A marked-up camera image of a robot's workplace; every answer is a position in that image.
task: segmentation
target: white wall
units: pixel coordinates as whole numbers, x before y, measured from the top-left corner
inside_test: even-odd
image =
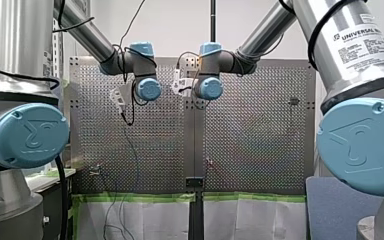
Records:
[[[219,0],[217,41],[236,49],[277,0]],[[95,23],[110,41],[119,42],[141,0],[92,0]],[[124,45],[150,41],[158,56],[179,56],[210,39],[209,0],[148,0]],[[286,34],[270,58],[306,58],[306,42],[298,24]]]

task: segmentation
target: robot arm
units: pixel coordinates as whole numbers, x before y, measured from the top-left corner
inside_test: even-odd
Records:
[[[201,46],[201,72],[194,86],[198,97],[214,100],[221,96],[221,72],[253,73],[256,62],[295,19],[309,41],[309,57],[314,57],[328,92],[323,113],[340,102],[384,88],[384,37],[363,0],[284,0],[284,4],[296,15],[277,2],[235,53],[221,50],[218,43]],[[209,90],[216,94],[209,97]]]
[[[195,95],[222,95],[220,73],[251,74],[256,63],[298,20],[309,59],[327,90],[317,147],[331,172],[351,187],[384,196],[384,37],[363,0],[280,2],[233,53],[218,43],[201,46]]]
[[[58,18],[60,7],[61,0],[55,0],[54,18]],[[61,19],[62,27],[70,27],[86,20],[74,2],[66,1]],[[72,29],[69,33],[100,63],[102,73],[134,73],[135,93],[140,99],[154,101],[160,96],[161,86],[157,81],[154,51],[150,43],[133,43],[124,53],[119,53],[93,22]]]

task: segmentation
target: metal bracket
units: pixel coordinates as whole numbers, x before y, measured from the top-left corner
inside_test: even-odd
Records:
[[[204,186],[203,177],[188,177],[186,178],[187,188],[202,188]]]

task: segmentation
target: universal robots logo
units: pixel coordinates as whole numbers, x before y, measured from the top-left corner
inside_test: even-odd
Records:
[[[341,39],[341,35],[338,33],[338,34],[335,34],[335,36],[333,36],[333,41],[338,41],[339,39]]]

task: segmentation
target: metal pole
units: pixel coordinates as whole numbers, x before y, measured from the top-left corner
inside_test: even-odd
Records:
[[[211,42],[216,41],[216,0],[211,0]]]

